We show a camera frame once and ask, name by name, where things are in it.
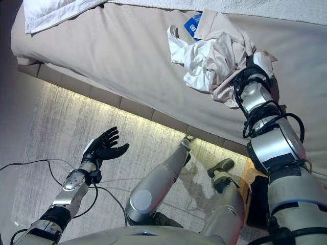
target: gray carpet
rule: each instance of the gray carpet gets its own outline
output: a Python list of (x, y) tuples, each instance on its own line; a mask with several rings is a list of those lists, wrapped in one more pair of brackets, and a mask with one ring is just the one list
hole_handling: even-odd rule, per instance
[[(83, 150), (90, 139), (118, 126), (120, 143), (130, 143), (122, 157), (104, 162), (103, 181), (125, 206), (134, 186), (153, 167), (165, 160), (184, 134), (102, 104), (82, 95), (45, 83), (34, 112), (33, 123), (25, 150), (25, 162), (60, 158), (78, 167)], [(225, 158), (233, 158), (232, 174), (240, 176), (246, 157), (205, 141), (192, 143), (191, 161), (166, 196), (159, 210), (182, 224), (186, 229), (200, 231), (219, 196), (214, 192), (206, 169)], [(51, 161), (54, 175), (62, 182), (71, 169), (63, 162)], [(51, 204), (60, 190), (50, 176), (45, 163), (22, 166), (17, 180), (12, 220), (28, 227)], [(90, 189), (80, 210), (86, 210), (95, 196)], [(123, 213), (117, 203), (104, 191), (90, 212), (73, 220), (62, 241), (124, 225)], [(260, 230), (245, 227), (238, 244), (262, 235)]]

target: beige bed sheet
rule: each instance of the beige bed sheet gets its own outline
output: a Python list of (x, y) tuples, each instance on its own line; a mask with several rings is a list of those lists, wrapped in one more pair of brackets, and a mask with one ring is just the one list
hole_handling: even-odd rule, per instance
[[(185, 70), (171, 64), (166, 30), (183, 24), (194, 11), (163, 10), (106, 3), (35, 35), (24, 34), (24, 10), (12, 29), (12, 50), (19, 63), (39, 60), (82, 74), (124, 97), (237, 143), (244, 115), (184, 85)], [(228, 15), (260, 49), (276, 56), (281, 105), (306, 126), (305, 147), (313, 171), (326, 179), (327, 27)]]

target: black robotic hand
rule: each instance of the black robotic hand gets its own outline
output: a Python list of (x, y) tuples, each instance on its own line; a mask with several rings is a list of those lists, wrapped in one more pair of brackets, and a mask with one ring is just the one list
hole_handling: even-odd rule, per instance
[(82, 162), (90, 161), (99, 169), (103, 160), (114, 159), (123, 155), (129, 144), (113, 148), (119, 139), (117, 127), (113, 127), (96, 138), (83, 154)]

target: bed frame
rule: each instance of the bed frame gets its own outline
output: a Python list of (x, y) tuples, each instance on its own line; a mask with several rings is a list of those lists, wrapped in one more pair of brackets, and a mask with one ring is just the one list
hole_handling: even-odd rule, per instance
[(187, 125), (182, 121), (176, 120), (151, 107), (142, 105), (125, 97), (121, 97), (117, 94), (94, 87), (83, 81), (62, 74), (54, 69), (47, 67), (43, 63), (36, 63), (32, 65), (18, 65), (18, 70), (33, 77), (57, 85), (59, 87), (68, 89), (91, 99), (103, 102), (105, 104), (130, 112), (137, 116), (141, 116), (145, 119), (154, 121), (169, 128), (178, 130), (182, 133), (193, 135), (199, 139), (205, 140), (209, 143), (223, 147), (230, 151), (239, 153), (244, 156), (248, 156), (246, 146), (244, 145), (238, 144), (236, 142), (221, 138), (201, 129), (197, 129), (195, 127)]

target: blue box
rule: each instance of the blue box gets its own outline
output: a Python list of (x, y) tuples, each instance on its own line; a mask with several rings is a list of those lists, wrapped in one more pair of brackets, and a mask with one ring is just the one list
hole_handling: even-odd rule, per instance
[(198, 28), (198, 24), (200, 22), (202, 14), (194, 15), (191, 19), (189, 19), (185, 24), (185, 29), (189, 32), (189, 34), (194, 38), (194, 33)]

